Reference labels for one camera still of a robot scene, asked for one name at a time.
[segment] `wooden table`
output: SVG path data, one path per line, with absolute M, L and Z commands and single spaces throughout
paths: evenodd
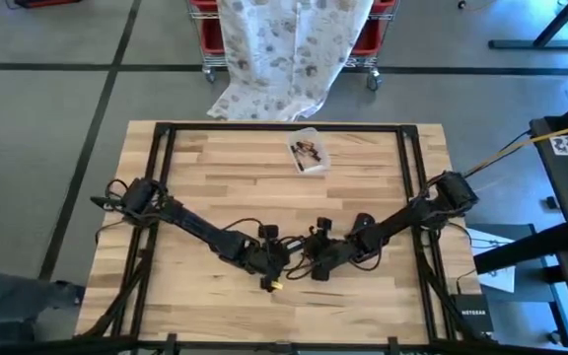
M 154 126 L 153 121 L 129 124 L 117 178 L 130 182 L 143 177 Z M 442 126 L 420 124 L 418 130 L 428 178 L 448 170 Z M 359 212 L 383 220 L 404 206 L 395 134 L 323 132 L 332 160 L 324 176 L 297 174 L 285 145 L 288 134 L 179 132 L 168 183 L 171 194 L 216 226 L 254 217 L 279 225 L 281 237 L 306 235 L 319 216 L 331 218 L 331 235 L 340 237 L 350 231 Z M 407 153 L 413 170 L 412 151 Z M 415 180 L 415 171 L 411 175 Z M 119 218 L 107 214 L 105 224 Z M 88 329 L 116 295 L 131 230 L 122 224 L 101 234 L 77 332 Z M 238 230 L 256 235 L 252 223 Z M 221 262 L 206 244 L 162 224 L 140 339 L 165 340 L 175 332 L 181 341 L 386 343 L 388 336 L 396 336 L 400 344 L 426 344 L 411 238 L 407 231 L 391 238 L 373 272 L 346 264 L 333 270 L 329 282 L 282 278 L 284 289 L 268 294 L 258 288 L 258 275 Z M 474 268 L 468 238 L 446 228 L 440 248 L 447 283 L 455 291 L 455 280 Z M 474 274 L 461 279 L 461 288 L 480 292 Z M 443 334 L 440 305 L 431 294 L 436 326 Z M 130 324 L 129 311 L 125 321 Z

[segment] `robotic arm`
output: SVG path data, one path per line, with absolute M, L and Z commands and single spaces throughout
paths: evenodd
M 148 227 L 158 221 L 173 224 L 206 243 L 221 260 L 250 274 L 264 275 L 261 289 L 272 292 L 281 288 L 277 280 L 294 250 L 292 243 L 277 242 L 277 226 L 260 224 L 258 234 L 265 239 L 263 244 L 242 232 L 221 230 L 184 208 L 152 179 L 136 178 L 123 196 L 111 192 L 91 200 L 107 212 L 121 213 L 124 221 L 135 226 Z
M 429 188 L 435 186 L 437 196 L 427 199 Z M 331 222 L 318 219 L 318 229 L 307 238 L 305 256 L 312 265 L 311 277 L 327 281 L 330 270 L 344 264 L 368 260 L 381 252 L 392 236 L 411 226 L 439 230 L 449 218 L 462 216 L 478 201 L 468 183 L 459 173 L 444 172 L 432 178 L 420 194 L 407 205 L 380 223 L 366 213 L 360 213 L 352 232 L 344 240 L 327 237 Z

